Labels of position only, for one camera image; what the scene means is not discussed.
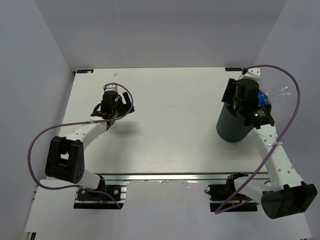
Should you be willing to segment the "clear bottle blue label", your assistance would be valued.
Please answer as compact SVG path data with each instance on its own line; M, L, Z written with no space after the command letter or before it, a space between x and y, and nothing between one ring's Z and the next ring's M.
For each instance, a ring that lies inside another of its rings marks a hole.
M278 85L266 90L260 90L258 92L258 105L259 107L267 107L272 103L282 101L291 95L290 89L286 85Z

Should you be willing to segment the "dark grey bin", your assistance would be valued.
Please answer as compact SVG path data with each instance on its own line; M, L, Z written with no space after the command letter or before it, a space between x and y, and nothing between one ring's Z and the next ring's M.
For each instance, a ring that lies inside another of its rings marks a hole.
M216 131L223 140L237 143L242 141L251 130L274 124L270 105L261 107L258 99L237 99L224 102Z

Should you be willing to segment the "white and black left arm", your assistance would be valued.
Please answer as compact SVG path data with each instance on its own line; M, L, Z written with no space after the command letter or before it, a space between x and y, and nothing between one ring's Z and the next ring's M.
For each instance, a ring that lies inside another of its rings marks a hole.
M85 168L85 149L108 131L116 119L132 112L134 106L128 92L120 95L115 88L105 90L88 123L82 123L68 135L52 138L45 166L46 176L86 188L96 200L103 198L106 193L104 179Z

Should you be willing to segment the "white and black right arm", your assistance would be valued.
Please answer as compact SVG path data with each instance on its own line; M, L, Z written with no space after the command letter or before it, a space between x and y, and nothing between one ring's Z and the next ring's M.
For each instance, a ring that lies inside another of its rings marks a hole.
M231 143L243 139L237 129L249 136L266 167L270 185L254 180L254 175L235 173L226 181L226 195L236 200L245 195L261 204L270 219L304 213L318 194L314 184L307 184L294 169L277 135L271 105L259 104L259 84L254 79L229 79L217 126L219 136Z

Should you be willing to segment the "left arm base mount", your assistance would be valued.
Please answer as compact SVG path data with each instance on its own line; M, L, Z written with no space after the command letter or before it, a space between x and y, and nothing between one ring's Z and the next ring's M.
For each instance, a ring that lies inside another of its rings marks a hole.
M73 208L85 210L120 210L125 203L127 184L127 182L106 182L105 192L117 202L119 207L110 196L93 193L81 187L77 189L75 194Z

